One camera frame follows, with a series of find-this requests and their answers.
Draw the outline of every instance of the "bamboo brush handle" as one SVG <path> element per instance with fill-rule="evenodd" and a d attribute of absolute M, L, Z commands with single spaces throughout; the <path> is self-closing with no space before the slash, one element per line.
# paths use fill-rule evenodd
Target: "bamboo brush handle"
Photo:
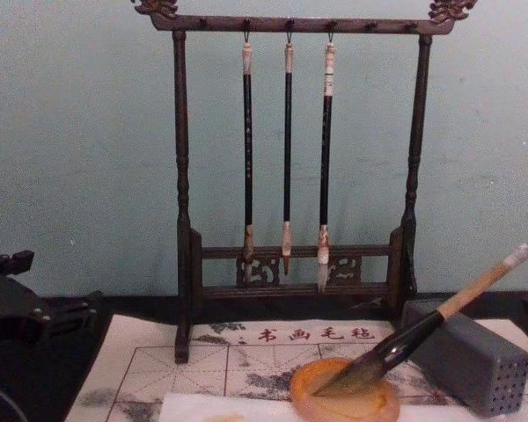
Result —
<path fill-rule="evenodd" d="M 442 305 L 438 307 L 438 312 L 444 317 L 444 321 L 448 320 L 456 312 L 459 312 L 469 302 L 485 292 L 488 288 L 493 286 L 504 275 L 522 264 L 528 259 L 528 244 L 518 246 L 510 256 L 505 258 L 502 262 L 496 264 L 486 273 L 477 278 L 471 285 L 464 288 Z"/>

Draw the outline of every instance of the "calligraphy brush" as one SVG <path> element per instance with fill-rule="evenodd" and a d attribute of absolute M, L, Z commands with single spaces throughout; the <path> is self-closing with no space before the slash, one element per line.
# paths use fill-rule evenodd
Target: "calligraphy brush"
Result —
<path fill-rule="evenodd" d="M 323 133 L 320 160 L 320 206 L 319 206 L 319 291 L 325 290 L 328 280 L 328 165 L 331 148 L 331 111 L 333 106 L 334 45 L 332 36 L 326 45 L 325 89 L 323 97 Z"/>
<path fill-rule="evenodd" d="M 253 51 L 245 32 L 243 45 L 243 99 L 245 108 L 245 244 L 243 262 L 245 263 L 245 284 L 253 276 L 254 240 L 253 240 L 253 114 L 251 99 L 251 61 Z"/>
<path fill-rule="evenodd" d="M 313 395 L 332 397 L 365 391 L 389 370 L 406 360 L 439 325 L 527 259 L 528 244 L 522 244 L 506 259 L 441 304 L 435 311 L 394 332 L 371 351 L 352 361 L 339 374 L 319 387 Z"/>
<path fill-rule="evenodd" d="M 288 43 L 285 45 L 285 120 L 284 120 L 284 157 L 283 157 L 283 234 L 282 256 L 283 272 L 290 271 L 291 225 L 290 225 L 290 190 L 291 190 L 291 71 L 293 67 L 293 47 L 291 33 L 288 32 Z"/>

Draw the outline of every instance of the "light blue wall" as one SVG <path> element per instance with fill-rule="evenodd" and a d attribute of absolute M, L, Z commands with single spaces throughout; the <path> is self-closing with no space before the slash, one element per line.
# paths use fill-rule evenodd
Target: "light blue wall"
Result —
<path fill-rule="evenodd" d="M 179 1 L 185 14 L 381 18 L 428 5 Z M 285 37 L 251 42 L 255 241 L 279 244 Z M 294 237 L 314 244 L 326 36 L 293 42 Z M 386 243 L 404 207 L 416 38 L 334 42 L 332 243 Z M 241 46 L 239 34 L 187 40 L 191 215 L 206 245 L 242 244 Z M 36 252 L 18 278 L 41 295 L 175 294 L 175 177 L 171 34 L 124 0 L 0 2 L 0 250 Z M 456 290 L 528 241 L 528 1 L 481 0 L 435 38 L 418 193 L 421 291 Z M 214 284 L 230 274 L 205 266 Z M 528 263 L 497 288 L 528 289 Z"/>

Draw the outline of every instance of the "calligraphy brush rack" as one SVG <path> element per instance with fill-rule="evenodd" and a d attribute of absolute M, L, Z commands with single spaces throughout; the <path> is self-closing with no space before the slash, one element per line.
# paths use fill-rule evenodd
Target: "calligraphy brush rack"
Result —
<path fill-rule="evenodd" d="M 457 20 L 467 17 L 477 0 L 434 0 L 429 19 L 362 18 L 275 18 L 235 16 L 195 16 L 177 14 L 177 0 L 140 0 L 136 11 L 150 16 L 159 31 L 172 32 L 174 52 L 174 112 L 176 125 L 176 163 L 178 165 L 178 293 L 180 320 L 175 341 L 175 360 L 186 363 L 189 356 L 190 328 L 197 310 L 206 299 L 293 295 L 355 295 L 382 298 L 384 306 L 398 315 L 405 300 L 416 293 L 414 276 L 414 204 L 421 161 L 422 129 L 429 78 L 432 37 L 451 32 Z M 188 115 L 186 35 L 189 31 L 229 33 L 370 33 L 417 36 L 419 55 L 414 90 L 414 109 L 408 150 L 405 211 L 400 226 L 389 236 L 388 244 L 332 245 L 329 253 L 329 278 L 320 293 L 316 283 L 280 284 L 279 265 L 282 247 L 261 246 L 253 250 L 258 264 L 250 280 L 243 271 L 242 247 L 203 247 L 202 236 L 192 229 L 188 213 Z M 293 246 L 292 258 L 314 258 L 317 246 Z M 385 283 L 362 282 L 362 257 L 387 257 Z M 204 259 L 236 259 L 237 280 L 233 286 L 206 287 L 202 283 Z"/>

